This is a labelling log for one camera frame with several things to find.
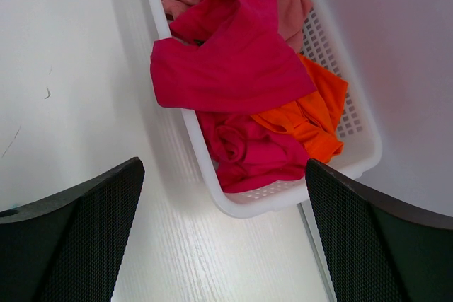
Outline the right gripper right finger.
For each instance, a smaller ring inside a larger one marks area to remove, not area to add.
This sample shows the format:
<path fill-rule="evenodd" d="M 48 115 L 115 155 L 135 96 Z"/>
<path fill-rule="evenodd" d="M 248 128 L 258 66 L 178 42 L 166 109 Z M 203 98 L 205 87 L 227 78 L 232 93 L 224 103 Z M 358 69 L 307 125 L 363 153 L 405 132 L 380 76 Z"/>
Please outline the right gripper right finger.
<path fill-rule="evenodd" d="M 305 180 L 338 301 L 452 300 L 452 217 L 315 159 Z"/>

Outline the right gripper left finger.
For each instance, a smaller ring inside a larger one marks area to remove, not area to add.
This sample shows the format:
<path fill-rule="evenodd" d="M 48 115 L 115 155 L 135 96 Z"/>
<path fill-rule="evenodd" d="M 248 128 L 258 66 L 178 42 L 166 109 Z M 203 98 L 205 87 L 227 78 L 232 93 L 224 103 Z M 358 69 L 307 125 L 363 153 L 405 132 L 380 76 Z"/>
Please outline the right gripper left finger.
<path fill-rule="evenodd" d="M 1 213 L 2 301 L 110 301 L 144 182 L 138 157 Z"/>

